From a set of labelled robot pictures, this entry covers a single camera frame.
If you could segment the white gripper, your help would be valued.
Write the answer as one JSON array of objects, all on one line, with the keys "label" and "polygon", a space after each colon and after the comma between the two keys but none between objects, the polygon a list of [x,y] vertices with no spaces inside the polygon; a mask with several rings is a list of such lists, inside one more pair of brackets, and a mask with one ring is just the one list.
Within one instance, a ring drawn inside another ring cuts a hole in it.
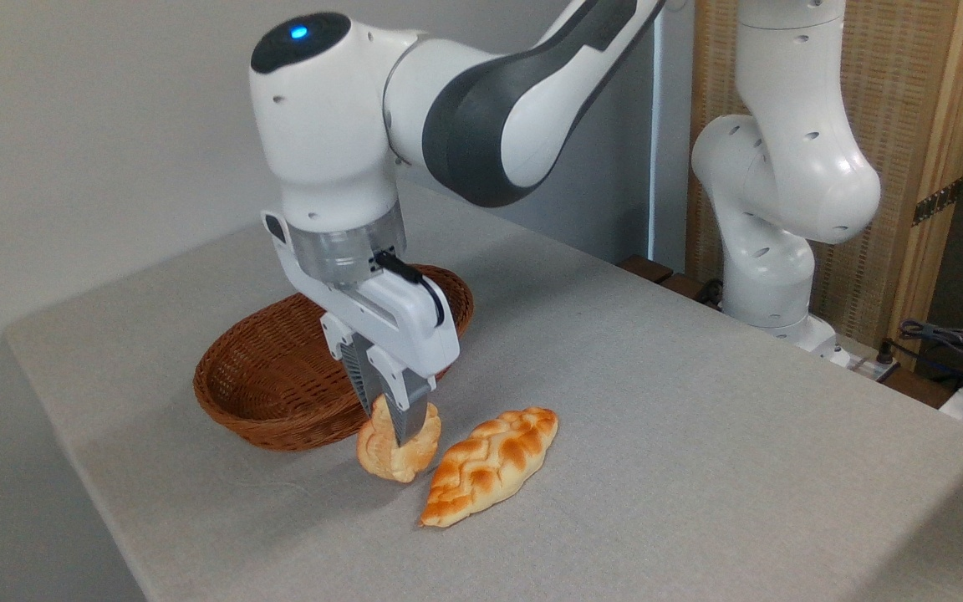
[{"label": "white gripper", "polygon": [[400,211],[366,227],[325,233],[298,230],[276,213],[262,216],[289,282],[324,309],[329,352],[343,365],[364,413],[371,416],[385,390],[397,446],[405,446],[420,434],[425,397],[460,346],[450,302],[435,281],[401,262],[392,247],[372,250],[373,236],[401,241]]}]

